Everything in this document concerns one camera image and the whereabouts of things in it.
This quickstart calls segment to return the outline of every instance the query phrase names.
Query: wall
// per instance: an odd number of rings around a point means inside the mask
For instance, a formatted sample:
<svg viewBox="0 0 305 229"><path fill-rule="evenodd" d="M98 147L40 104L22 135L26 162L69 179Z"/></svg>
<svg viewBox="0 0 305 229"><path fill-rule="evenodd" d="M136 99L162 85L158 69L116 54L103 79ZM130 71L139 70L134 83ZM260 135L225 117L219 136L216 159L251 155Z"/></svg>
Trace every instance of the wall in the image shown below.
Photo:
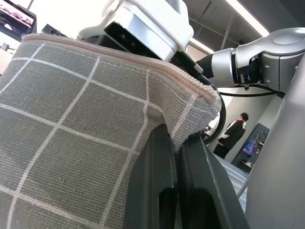
<svg viewBox="0 0 305 229"><path fill-rule="evenodd" d="M250 88L247 92L248 94L254 93L262 93L265 92L260 88ZM244 88L239 88L236 92L237 94L244 94ZM250 98L242 98L242 97L234 97L229 105L227 106L227 117L225 122L225 128L242 113L246 112L249 115L249 120L247 121L246 132L243 137L236 143L232 150L227 154L226 160L232 162L240 148L243 146L243 143L250 135L259 119L265 112L266 108L269 106L271 100L274 98L274 95L270 96L261 96L261 97L250 97ZM217 145L217 140L214 140L209 144L209 149L214 151Z"/></svg>
<svg viewBox="0 0 305 229"><path fill-rule="evenodd" d="M49 24L68 37L76 38L80 30L101 22L106 2L108 1L34 0L30 11L37 15L37 32Z"/></svg>
<svg viewBox="0 0 305 229"><path fill-rule="evenodd" d="M207 54L198 50L197 48L188 45L186 52L193 58L194 61L201 60L203 57L206 57Z"/></svg>
<svg viewBox="0 0 305 229"><path fill-rule="evenodd" d="M281 104L282 99L278 96L275 96L270 102L269 106L266 108L261 118L258 120L258 122L271 129L275 122L275 117L277 115L278 110L280 109Z"/></svg>
<svg viewBox="0 0 305 229"><path fill-rule="evenodd" d="M6 43L8 45L10 45L11 48L13 49L17 49L20 45L20 42L15 40L14 38L11 38L10 36L0 32L0 46Z"/></svg>
<svg viewBox="0 0 305 229"><path fill-rule="evenodd" d="M0 76L4 73L12 57L12 54L4 51L3 49L0 49Z"/></svg>

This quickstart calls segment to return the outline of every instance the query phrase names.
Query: fabric bag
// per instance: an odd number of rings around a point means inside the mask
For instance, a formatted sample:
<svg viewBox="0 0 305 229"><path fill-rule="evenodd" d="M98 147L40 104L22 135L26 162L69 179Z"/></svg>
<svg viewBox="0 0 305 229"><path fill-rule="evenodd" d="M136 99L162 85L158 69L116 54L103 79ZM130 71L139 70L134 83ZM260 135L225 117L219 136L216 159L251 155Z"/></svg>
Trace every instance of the fabric bag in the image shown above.
<svg viewBox="0 0 305 229"><path fill-rule="evenodd" d="M0 228L122 228L152 129L177 151L220 98L174 65L32 34L0 77Z"/></svg>

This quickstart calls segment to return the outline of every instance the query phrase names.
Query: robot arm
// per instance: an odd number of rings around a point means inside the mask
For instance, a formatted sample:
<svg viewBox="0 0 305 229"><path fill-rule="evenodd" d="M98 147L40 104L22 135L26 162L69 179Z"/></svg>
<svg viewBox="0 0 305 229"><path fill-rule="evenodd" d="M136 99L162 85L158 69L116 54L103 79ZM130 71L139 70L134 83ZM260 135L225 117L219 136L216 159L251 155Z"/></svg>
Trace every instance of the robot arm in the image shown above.
<svg viewBox="0 0 305 229"><path fill-rule="evenodd" d="M101 23L80 31L79 40L103 36L96 44L111 40L126 52L169 62L193 36L182 0L111 0L106 7Z"/></svg>
<svg viewBox="0 0 305 229"><path fill-rule="evenodd" d="M263 83L286 92L304 53L305 29L289 28L215 52L197 63L217 88Z"/></svg>

